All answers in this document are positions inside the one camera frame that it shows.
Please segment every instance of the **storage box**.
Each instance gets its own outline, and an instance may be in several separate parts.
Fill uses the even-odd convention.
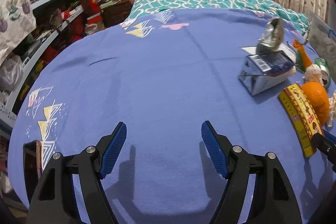
[[[251,95],[256,95],[292,76],[294,63],[283,51],[246,56],[238,79]]]
[[[306,95],[297,84],[294,84],[284,88],[278,98],[294,126],[304,156],[313,155],[316,148],[311,145],[311,138],[316,133],[323,136],[324,133]]]

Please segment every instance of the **plastic bag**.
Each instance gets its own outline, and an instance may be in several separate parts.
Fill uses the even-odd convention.
[[[0,89],[11,92],[22,78],[22,60],[18,55],[7,58],[0,67]]]
[[[4,193],[8,194],[13,190],[11,183],[9,182],[9,178],[7,174],[3,171],[0,171],[0,186]]]
[[[325,59],[329,65],[331,78],[336,81],[336,36],[335,32],[317,15],[311,13],[311,27],[308,42],[319,57]]]
[[[9,94],[6,91],[1,91],[0,92],[0,102],[3,103],[4,105],[7,103],[9,98]]]

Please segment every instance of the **triangle pattern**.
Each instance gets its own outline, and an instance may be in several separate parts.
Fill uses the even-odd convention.
[[[135,29],[127,32],[127,34],[135,35],[136,37],[143,37],[142,29]]]
[[[37,121],[37,123],[39,124],[40,131],[41,131],[41,137],[42,137],[42,140],[44,141],[46,139],[46,135],[47,135],[48,121]]]
[[[172,16],[174,15],[171,15],[171,11],[159,12],[154,14],[154,19],[161,22],[162,24],[166,24]]]
[[[140,23],[134,25],[133,27],[137,28],[137,29],[142,29],[142,28],[144,28],[144,27],[147,26],[147,24],[148,24],[149,21],[150,21],[150,19],[149,20],[145,20],[143,22],[140,22]]]
[[[55,147],[55,141],[42,142],[42,170],[46,167]]]
[[[43,108],[44,116],[47,120],[50,119],[52,109],[53,109],[53,106],[46,106]]]
[[[52,105],[52,110],[51,110],[51,113],[50,113],[50,118],[52,118],[55,115],[55,113],[61,108],[62,105],[63,105],[63,103],[57,104],[57,105]]]
[[[46,135],[45,135],[45,139],[44,140],[46,140],[49,137],[51,126],[53,125],[53,123],[56,120],[57,120],[57,118],[53,118],[53,119],[48,120],[48,122],[47,122],[47,130],[46,130]]]

